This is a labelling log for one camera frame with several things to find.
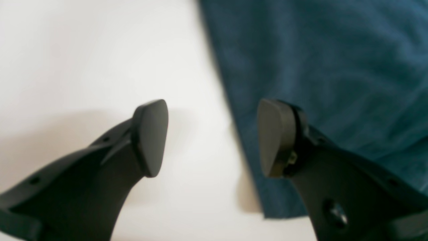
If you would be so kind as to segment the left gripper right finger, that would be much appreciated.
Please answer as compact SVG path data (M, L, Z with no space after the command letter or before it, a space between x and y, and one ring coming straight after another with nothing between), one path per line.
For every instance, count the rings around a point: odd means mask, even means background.
M263 174L297 189L319 241L426 241L427 197L390 171L336 146L297 106L262 99Z

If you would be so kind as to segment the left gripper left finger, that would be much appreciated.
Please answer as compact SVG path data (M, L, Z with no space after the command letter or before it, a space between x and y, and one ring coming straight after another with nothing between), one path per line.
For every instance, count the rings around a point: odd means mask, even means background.
M109 241L132 188L159 174L168 123L165 100L148 102L1 193L1 232L25 241Z

